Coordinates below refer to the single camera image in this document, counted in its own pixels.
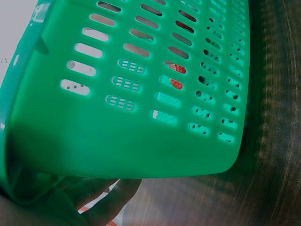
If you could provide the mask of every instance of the table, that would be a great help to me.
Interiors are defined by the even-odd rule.
[[[254,0],[247,127],[219,175],[147,179],[125,226],[301,225],[301,1]]]

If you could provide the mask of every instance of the red object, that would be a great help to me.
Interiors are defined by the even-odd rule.
[[[176,65],[176,64],[169,64],[168,65],[170,69],[173,69],[176,72],[185,74],[186,73],[186,69],[180,65]],[[173,87],[175,87],[176,89],[182,89],[183,88],[183,84],[180,83],[177,80],[174,79],[170,79],[171,84],[173,85]]]

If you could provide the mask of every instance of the green plastic basket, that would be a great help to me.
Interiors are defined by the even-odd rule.
[[[249,59],[247,0],[40,0],[0,91],[2,187],[229,169]]]

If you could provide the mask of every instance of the rectangular slot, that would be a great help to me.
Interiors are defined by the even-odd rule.
[[[177,39],[178,41],[183,42],[184,44],[186,44],[186,45],[188,45],[188,46],[191,46],[191,45],[192,45],[192,42],[191,42],[189,39],[187,39],[187,38],[185,38],[185,37],[183,37],[183,36],[181,36],[181,35],[179,35],[179,34],[177,34],[177,33],[172,33],[172,36],[173,36],[175,39]]]
[[[221,122],[222,122],[222,125],[224,125],[226,127],[229,127],[231,129],[237,129],[237,123],[230,119],[222,118]]]
[[[88,96],[90,93],[89,87],[67,79],[61,80],[61,88],[81,96]]]
[[[235,115],[238,115],[238,114],[239,114],[239,110],[238,110],[236,107],[231,106],[231,105],[229,105],[229,104],[224,104],[224,105],[223,105],[223,108],[224,108],[227,112],[231,112],[231,113],[233,113],[233,114],[235,114]]]
[[[109,18],[107,18],[105,16],[101,16],[101,15],[95,14],[95,13],[90,15],[90,20],[99,22],[99,23],[107,25],[109,27],[113,27],[116,24],[116,22],[114,20],[109,19]]]
[[[156,9],[154,9],[152,7],[149,7],[149,6],[145,5],[145,4],[141,4],[140,7],[142,9],[150,12],[150,13],[153,13],[153,14],[157,15],[157,16],[162,16],[163,15],[162,12],[160,12],[159,10],[156,10]]]
[[[183,89],[183,84],[175,79],[172,79],[170,77],[167,77],[165,75],[160,76],[159,78],[160,82],[162,82],[164,85],[167,85],[169,87],[173,87],[175,89],[181,90]]]
[[[182,51],[176,47],[170,46],[170,47],[168,47],[168,50],[186,60],[189,59],[189,55],[187,53],[185,53],[184,51]]]
[[[205,38],[206,42],[210,45],[212,45],[214,48],[216,48],[217,50],[221,50],[221,46],[219,44],[217,44],[216,42],[212,41],[210,38]]]
[[[177,108],[181,106],[181,101],[179,99],[174,98],[165,93],[156,93],[155,97],[158,101],[160,101],[166,105],[170,105],[170,106],[177,107]]]
[[[72,71],[93,77],[96,75],[96,69],[94,67],[91,67],[89,65],[80,63],[78,61],[69,61],[67,64],[67,68],[69,68]]]
[[[105,101],[116,109],[129,112],[132,112],[136,107],[136,104],[134,102],[113,95],[108,95]]]
[[[209,135],[209,129],[205,126],[196,124],[196,123],[189,123],[188,128],[199,135]]]
[[[133,36],[135,36],[135,37],[138,37],[140,39],[143,39],[145,41],[149,41],[149,42],[153,42],[155,40],[154,37],[152,37],[152,36],[150,36],[150,35],[148,35],[146,33],[143,33],[143,32],[141,32],[141,31],[139,31],[137,29],[134,29],[134,28],[132,28],[130,30],[130,34],[133,35]]]
[[[177,118],[170,115],[170,114],[160,112],[158,110],[153,110],[153,111],[150,112],[150,115],[153,119],[155,119],[157,121],[160,121],[160,122],[163,122],[165,124],[169,124],[169,125],[176,125],[177,124]]]
[[[203,77],[203,76],[199,76],[199,77],[198,77],[198,81],[199,81],[200,83],[204,84],[205,86],[208,86],[208,87],[210,87],[210,88],[212,88],[212,89],[216,89],[216,87],[217,87],[216,82],[214,82],[214,81],[212,81],[212,80],[210,80],[210,79],[207,79],[207,78],[205,78],[205,77]]]
[[[217,56],[217,55],[215,55],[214,53],[212,53],[212,52],[210,52],[210,51],[208,51],[207,49],[204,49],[204,54],[207,56],[207,57],[209,57],[210,59],[212,59],[212,60],[214,60],[214,61],[216,61],[216,62],[220,62],[220,59],[219,59],[219,57]]]
[[[200,108],[200,107],[193,107],[192,108],[192,113],[196,114],[197,116],[200,116],[202,118],[206,118],[206,119],[209,119],[209,118],[212,118],[211,114],[209,111],[203,109],[203,108]]]
[[[123,77],[120,77],[120,76],[115,76],[112,78],[112,83],[116,86],[119,86],[121,88],[124,88],[126,90],[129,90],[129,91],[132,91],[134,93],[136,92],[139,92],[140,91],[140,85],[131,81],[131,80],[128,80],[128,79],[125,79]]]
[[[194,34],[194,30],[191,27],[189,27],[188,25],[183,24],[182,22],[180,22],[178,20],[175,22],[175,24],[178,25],[179,27],[183,28],[184,30]]]
[[[132,72],[137,72],[139,74],[143,74],[145,69],[141,65],[138,65],[130,60],[120,59],[118,60],[118,65],[121,68],[127,69]]]
[[[224,141],[224,142],[227,142],[227,143],[233,143],[234,142],[234,137],[229,135],[229,134],[226,134],[226,133],[220,133],[218,135],[218,138],[221,141]]]
[[[131,53],[135,53],[137,55],[140,55],[142,57],[149,57],[150,56],[150,53],[149,51],[143,49],[143,48],[140,48],[138,46],[135,46],[131,43],[126,43],[124,44],[123,48]]]
[[[201,67],[212,74],[218,75],[218,70],[215,67],[212,67],[210,64],[206,62],[201,63]]]
[[[210,104],[215,103],[215,100],[214,100],[213,96],[211,96],[207,93],[204,93],[204,92],[201,92],[201,91],[196,91],[195,95],[196,95],[197,98],[199,98],[202,101],[208,102]]]
[[[145,25],[147,25],[149,27],[152,27],[154,29],[158,29],[159,28],[158,24],[156,24],[155,22],[152,22],[152,21],[150,21],[150,20],[148,20],[148,19],[146,19],[146,18],[144,18],[142,16],[136,16],[135,19],[136,19],[136,21],[138,21],[138,22],[140,22],[142,24],[145,24]]]
[[[109,36],[106,33],[94,30],[92,28],[84,28],[82,33],[88,37],[91,37],[93,39],[97,39],[99,41],[108,41]]]
[[[117,7],[117,6],[114,6],[112,4],[109,4],[109,3],[106,3],[104,1],[99,1],[97,3],[97,5],[100,7],[100,8],[104,8],[104,9],[107,9],[109,11],[112,11],[112,12],[115,12],[115,13],[120,13],[121,12],[121,8]]]
[[[194,18],[193,16],[189,15],[188,13],[185,13],[182,10],[179,10],[178,12],[179,12],[179,14],[181,14],[182,16],[186,17],[187,19],[189,19],[189,20],[191,20],[193,22],[197,21],[196,18]]]
[[[86,54],[88,56],[95,57],[98,59],[103,56],[103,52],[101,50],[82,43],[76,44],[74,49],[79,53]]]

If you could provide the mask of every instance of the red fruit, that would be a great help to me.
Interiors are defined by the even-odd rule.
[[[177,80],[174,80],[174,79],[170,79],[170,82],[171,84],[173,85],[173,87],[175,87],[176,89],[182,89],[183,88],[183,84],[180,83],[179,81]]]

